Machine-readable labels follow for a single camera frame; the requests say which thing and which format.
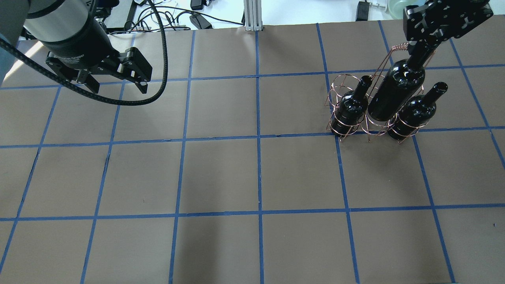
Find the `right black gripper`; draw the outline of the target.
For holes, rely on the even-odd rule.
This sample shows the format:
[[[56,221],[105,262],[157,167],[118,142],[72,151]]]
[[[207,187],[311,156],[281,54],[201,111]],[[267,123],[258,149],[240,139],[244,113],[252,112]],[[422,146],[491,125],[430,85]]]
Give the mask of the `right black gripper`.
[[[494,15],[488,0],[427,0],[403,10],[403,31],[409,60],[425,60],[438,40],[461,38]]]

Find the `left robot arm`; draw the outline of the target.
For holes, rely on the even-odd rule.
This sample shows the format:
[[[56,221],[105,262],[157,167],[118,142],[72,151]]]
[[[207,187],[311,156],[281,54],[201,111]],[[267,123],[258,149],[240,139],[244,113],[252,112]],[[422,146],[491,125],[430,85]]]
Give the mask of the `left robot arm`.
[[[95,75],[126,80],[146,94],[153,67],[136,47],[116,50],[90,9],[81,0],[2,0],[1,74],[20,60],[65,88],[99,102],[144,105],[155,100],[156,96],[123,101],[99,95]],[[45,67],[15,47],[22,30],[48,50]]]

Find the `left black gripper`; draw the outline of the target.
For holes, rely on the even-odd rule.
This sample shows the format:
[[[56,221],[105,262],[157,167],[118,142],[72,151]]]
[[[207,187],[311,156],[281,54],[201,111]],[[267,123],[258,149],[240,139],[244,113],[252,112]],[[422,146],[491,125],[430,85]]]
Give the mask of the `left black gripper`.
[[[148,91],[153,67],[137,47],[114,49],[103,28],[93,18],[72,22],[27,18],[24,27],[48,50],[45,63],[60,78],[75,81],[98,94],[94,75],[110,75]]]

